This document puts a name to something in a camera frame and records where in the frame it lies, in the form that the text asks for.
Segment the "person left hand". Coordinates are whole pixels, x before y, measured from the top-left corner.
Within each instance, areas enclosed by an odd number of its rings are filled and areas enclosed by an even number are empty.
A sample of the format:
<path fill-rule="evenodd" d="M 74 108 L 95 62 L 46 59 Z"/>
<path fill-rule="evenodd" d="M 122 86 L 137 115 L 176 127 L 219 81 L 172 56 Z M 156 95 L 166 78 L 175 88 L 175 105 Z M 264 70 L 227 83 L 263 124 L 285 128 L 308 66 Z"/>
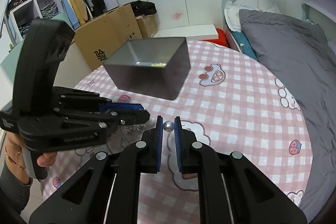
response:
<path fill-rule="evenodd" d="M 31 182 L 30 176 L 26 172 L 26 165 L 23 158 L 22 149 L 25 144 L 18 134 L 6 131 L 6 157 L 5 162 L 11 173 L 24 185 Z M 41 167 L 51 167 L 56 161 L 57 152 L 47 152 L 40 155 L 37 164 Z"/>

